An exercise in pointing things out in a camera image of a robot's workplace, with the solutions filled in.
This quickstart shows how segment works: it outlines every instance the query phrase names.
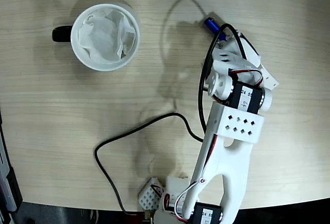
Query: red wire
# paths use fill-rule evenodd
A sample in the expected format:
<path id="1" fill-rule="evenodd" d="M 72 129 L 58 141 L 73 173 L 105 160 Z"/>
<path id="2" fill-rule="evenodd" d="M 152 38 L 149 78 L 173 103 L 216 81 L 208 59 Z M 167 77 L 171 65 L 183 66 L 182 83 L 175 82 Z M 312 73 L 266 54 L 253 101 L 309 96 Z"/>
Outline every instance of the red wire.
<path id="1" fill-rule="evenodd" d="M 161 197 L 161 194 L 156 190 L 156 188 L 160 188 L 161 190 L 163 190 L 160 186 L 156 185 L 156 184 L 152 184 L 150 185 L 151 189 L 154 190 L 154 192 L 159 196 Z"/>
<path id="2" fill-rule="evenodd" d="M 257 70 L 257 69 L 232 70 L 232 71 L 229 72 L 229 75 L 230 74 L 237 74 L 237 73 L 249 73 L 249 72 L 259 72 L 260 73 L 260 70 Z M 255 86 L 260 86 L 262 81 L 263 81 L 263 75 L 261 74 L 261 78 L 257 81 Z"/>
<path id="3" fill-rule="evenodd" d="M 208 159 L 210 158 L 213 149 L 215 148 L 217 138 L 218 138 L 218 135 L 214 134 L 214 135 L 213 135 L 213 139 L 212 139 L 212 143 L 211 143 L 211 146 L 210 146 L 210 149 L 208 150 L 208 153 L 207 153 L 207 157 L 206 157 L 205 165 L 206 165 Z"/>
<path id="4" fill-rule="evenodd" d="M 164 209 L 167 210 L 169 205 L 170 205 L 170 194 L 166 194 L 164 196 Z"/>

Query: cup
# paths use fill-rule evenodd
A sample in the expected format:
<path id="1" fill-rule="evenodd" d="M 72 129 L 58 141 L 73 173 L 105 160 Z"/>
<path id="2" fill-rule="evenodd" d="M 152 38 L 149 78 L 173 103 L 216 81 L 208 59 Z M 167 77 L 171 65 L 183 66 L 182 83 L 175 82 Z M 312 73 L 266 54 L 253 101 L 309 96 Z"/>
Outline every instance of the cup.
<path id="1" fill-rule="evenodd" d="M 94 11 L 102 8 L 112 8 L 124 13 L 130 23 L 133 25 L 136 36 L 131 50 L 127 55 L 124 55 L 120 61 L 113 63 L 99 63 L 90 58 L 89 53 L 78 43 L 78 31 L 80 30 L 84 20 Z M 87 67 L 97 71 L 113 71 L 128 64 L 135 56 L 140 45 L 140 21 L 135 11 L 126 4 L 98 4 L 91 6 L 83 11 L 75 20 L 72 26 L 59 26 L 52 32 L 52 39 L 54 42 L 70 42 L 72 50 L 76 57 Z"/>

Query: white paper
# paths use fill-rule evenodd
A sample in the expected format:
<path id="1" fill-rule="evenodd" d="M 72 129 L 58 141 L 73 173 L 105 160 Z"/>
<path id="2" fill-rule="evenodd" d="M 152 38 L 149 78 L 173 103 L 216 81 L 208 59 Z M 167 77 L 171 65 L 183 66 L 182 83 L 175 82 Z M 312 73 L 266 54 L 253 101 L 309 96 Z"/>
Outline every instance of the white paper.
<path id="1" fill-rule="evenodd" d="M 136 36 L 127 16 L 111 8 L 92 12 L 78 31 L 78 43 L 85 48 L 90 58 L 98 63 L 120 61 L 127 55 Z"/>

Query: mug handle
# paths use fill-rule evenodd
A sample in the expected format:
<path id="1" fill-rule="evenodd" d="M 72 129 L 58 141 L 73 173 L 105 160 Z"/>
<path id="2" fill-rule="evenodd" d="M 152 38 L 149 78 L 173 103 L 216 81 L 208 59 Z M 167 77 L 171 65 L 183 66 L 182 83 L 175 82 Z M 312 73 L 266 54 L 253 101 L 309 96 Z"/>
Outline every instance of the mug handle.
<path id="1" fill-rule="evenodd" d="M 59 26 L 53 29 L 52 39 L 54 42 L 70 42 L 72 25 Z"/>

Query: cable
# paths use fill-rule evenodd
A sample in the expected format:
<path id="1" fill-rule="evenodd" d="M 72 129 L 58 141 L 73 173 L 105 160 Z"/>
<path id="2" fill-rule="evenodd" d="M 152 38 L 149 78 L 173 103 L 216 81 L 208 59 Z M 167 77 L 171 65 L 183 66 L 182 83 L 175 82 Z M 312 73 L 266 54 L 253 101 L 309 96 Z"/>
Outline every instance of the cable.
<path id="1" fill-rule="evenodd" d="M 213 135 L 212 142 L 211 142 L 210 149 L 207 152 L 207 156 L 206 156 L 204 167 L 206 166 L 206 163 L 208 162 L 208 159 L 211 157 L 212 151 L 215 148 L 215 145 L 216 145 L 216 142 L 217 142 L 217 138 L 218 138 L 218 135 L 214 134 Z"/>
<path id="2" fill-rule="evenodd" d="M 100 159 L 99 159 L 99 157 L 98 157 L 97 152 L 98 152 L 99 149 L 100 149 L 101 147 L 103 147 L 104 145 L 109 144 L 109 143 L 111 143 L 111 142 L 113 142 L 113 141 L 115 141 L 115 140 L 119 140 L 119 139 L 121 139 L 121 138 L 124 138 L 124 137 L 126 137 L 126 136 L 129 136 L 129 135 L 131 135 L 131 134 L 134 134 L 134 133 L 140 131 L 141 129 L 144 129 L 145 127 L 148 127 L 149 125 L 151 125 L 151 124 L 153 124 L 153 123 L 155 123 L 155 122 L 157 122 L 157 121 L 159 121 L 159 120 L 162 120 L 162 119 L 164 119 L 164 118 L 167 118 L 167 117 L 180 117 L 180 118 L 183 120 L 183 122 L 185 123 L 186 128 L 187 128 L 187 130 L 188 130 L 188 133 L 191 135 L 191 137 L 194 138 L 195 140 L 198 140 L 198 141 L 200 141 L 200 142 L 203 142 L 203 139 L 202 139 L 202 138 L 199 138 L 198 136 L 196 136 L 196 135 L 192 132 L 192 130 L 191 130 L 190 126 L 189 126 L 189 123 L 188 123 L 187 119 L 186 119 L 183 115 L 181 115 L 180 113 L 168 113 L 168 114 L 165 114 L 165 115 L 161 115 L 161 116 L 159 116 L 159 117 L 156 117 L 156 118 L 152 119 L 151 121 L 146 122 L 145 124 L 142 124 L 141 126 L 138 126 L 138 127 L 134 128 L 134 129 L 128 131 L 128 132 L 125 132 L 125 133 L 123 133 L 123 134 L 121 134 L 121 135 L 118 135 L 118 136 L 112 137 L 112 138 L 110 138 L 110 139 L 108 139 L 108 140 L 105 140 L 105 141 L 101 142 L 99 145 L 97 145 L 97 147 L 96 147 L 95 150 L 94 150 L 94 157 L 95 157 L 96 163 L 97 163 L 97 165 L 99 166 L 99 168 L 101 169 L 101 171 L 103 172 L 104 176 L 107 178 L 107 180 L 108 180 L 109 183 L 111 184 L 111 186 L 112 186 L 112 188 L 113 188 L 113 191 L 114 191 L 114 193 L 115 193 L 115 195 L 116 195 L 116 197 L 117 197 L 118 204 L 119 204 L 121 210 L 122 210 L 122 211 L 124 212 L 124 214 L 126 214 L 126 215 L 132 215 L 132 214 L 129 214 L 129 213 L 126 212 L 126 210 L 125 210 L 125 208 L 124 208 L 124 206 L 123 206 L 122 200 L 121 200 L 121 198 L 120 198 L 119 192 L 118 192 L 116 186 L 114 185 L 112 179 L 111 179 L 110 176 L 108 175 L 107 171 L 106 171 L 106 170 L 104 169 L 104 167 L 102 166 L 102 164 L 101 164 L 101 162 L 100 162 Z"/>
<path id="3" fill-rule="evenodd" d="M 152 185 L 150 185 L 150 187 L 151 187 L 151 189 L 153 189 L 153 191 L 156 193 L 157 196 L 161 197 L 161 194 L 156 190 L 156 188 L 159 188 L 164 192 L 164 190 L 160 186 L 158 186 L 156 184 L 152 184 Z"/>
<path id="4" fill-rule="evenodd" d="M 184 219 L 184 218 L 182 218 L 181 216 L 179 216 L 179 214 L 177 213 L 177 211 L 176 211 L 176 208 L 177 208 L 177 205 L 178 205 L 178 203 L 179 203 L 179 200 L 180 200 L 180 198 L 188 191 L 188 190 L 190 190 L 192 187 L 194 187 L 196 184 L 198 184 L 198 181 L 196 181 L 196 182 L 193 182 L 192 184 L 190 184 L 178 197 L 177 197 L 177 199 L 175 200 L 175 203 L 174 203 L 174 214 L 175 214 L 175 216 L 176 216 L 176 218 L 178 219 L 178 220 L 180 220 L 180 221 L 184 221 L 184 222 L 186 222 L 187 221 L 187 219 Z"/>
<path id="5" fill-rule="evenodd" d="M 166 194 L 163 199 L 163 210 L 166 211 L 170 205 L 170 194 Z"/>
<path id="6" fill-rule="evenodd" d="M 220 26 L 220 29 L 218 31 L 218 33 L 216 33 L 216 35 L 214 36 L 212 43 L 208 49 L 208 52 L 206 54 L 205 57 L 205 61 L 203 64 L 203 68 L 202 68 L 202 73 L 201 73 L 201 78 L 200 78 L 200 84 L 199 84 L 199 89 L 198 89 L 198 112 L 199 112 L 199 117 L 200 117 L 200 121 L 201 121 L 201 125 L 203 128 L 204 133 L 206 132 L 206 123 L 205 123 L 205 118 L 204 118 L 204 113 L 203 113 L 203 89 L 204 89 L 204 81 L 205 78 L 207 77 L 207 69 L 209 68 L 209 64 L 210 61 L 212 59 L 212 52 L 214 50 L 214 48 L 216 47 L 218 38 L 220 36 L 220 34 L 224 31 L 225 28 L 229 28 L 231 30 L 231 32 L 233 33 L 237 43 L 238 43 L 238 47 L 239 50 L 241 52 L 241 55 L 244 59 L 246 59 L 246 54 L 244 51 L 244 47 L 243 44 L 241 42 L 241 39 L 239 38 L 237 31 L 234 29 L 234 27 L 232 27 L 230 24 L 223 24 Z"/>
<path id="7" fill-rule="evenodd" d="M 263 74 L 258 69 L 246 69 L 246 68 L 244 68 L 244 69 L 234 69 L 234 70 L 231 70 L 229 72 L 229 75 L 237 74 L 237 73 L 249 73 L 249 72 L 258 72 L 260 74 L 260 78 L 257 80 L 257 82 L 255 84 L 255 86 L 259 86 L 263 81 Z"/>

